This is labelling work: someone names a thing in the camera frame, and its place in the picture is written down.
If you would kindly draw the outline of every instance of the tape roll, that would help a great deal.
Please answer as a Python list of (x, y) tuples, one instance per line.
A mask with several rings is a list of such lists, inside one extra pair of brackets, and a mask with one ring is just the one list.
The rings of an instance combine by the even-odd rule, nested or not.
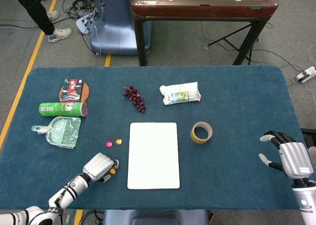
[[(198, 127), (201, 127), (207, 131), (207, 138), (206, 139), (200, 139), (196, 136), (196, 134), (194, 133), (194, 130)], [(209, 141), (209, 139), (212, 137), (212, 135), (213, 135), (212, 127), (208, 123), (203, 122), (203, 121), (196, 123), (191, 130), (191, 139), (197, 144), (205, 144), (207, 141)]]

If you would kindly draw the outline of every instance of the black pants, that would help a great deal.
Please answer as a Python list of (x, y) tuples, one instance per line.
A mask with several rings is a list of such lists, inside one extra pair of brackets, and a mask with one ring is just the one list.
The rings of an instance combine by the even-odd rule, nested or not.
[(49, 20), (41, 0), (18, 0), (27, 10), (30, 17), (46, 35), (53, 34), (54, 25)]

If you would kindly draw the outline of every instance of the white board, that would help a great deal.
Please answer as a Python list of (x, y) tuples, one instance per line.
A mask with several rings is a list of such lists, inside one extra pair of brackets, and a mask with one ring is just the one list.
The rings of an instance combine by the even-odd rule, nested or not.
[(180, 187), (176, 123), (142, 122), (130, 125), (127, 187)]

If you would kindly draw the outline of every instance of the brown table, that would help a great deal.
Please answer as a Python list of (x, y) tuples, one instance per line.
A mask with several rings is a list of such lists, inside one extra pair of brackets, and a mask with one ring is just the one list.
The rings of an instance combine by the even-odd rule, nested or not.
[(233, 65), (241, 65), (262, 29), (278, 7), (277, 0), (130, 0), (139, 65), (145, 66), (145, 21), (251, 22)]

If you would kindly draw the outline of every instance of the robotic arm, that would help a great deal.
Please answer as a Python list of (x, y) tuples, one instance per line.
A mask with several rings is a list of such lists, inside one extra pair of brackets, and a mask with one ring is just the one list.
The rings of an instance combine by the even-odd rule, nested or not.
[(118, 168), (118, 160), (112, 161), (104, 154), (98, 153), (83, 167), (82, 174), (74, 177), (50, 198), (47, 213), (33, 206), (19, 213), (0, 215), (0, 225), (52, 225), (56, 218), (63, 214), (64, 209), (88, 188), (90, 182), (104, 183)]
[(283, 171), (292, 178), (294, 191), (304, 223), (316, 225), (316, 182), (309, 180), (314, 172), (311, 160), (303, 143), (281, 132), (269, 131), (260, 138), (260, 141), (271, 141), (277, 148), (281, 164), (268, 160), (259, 154), (261, 161), (268, 167)]

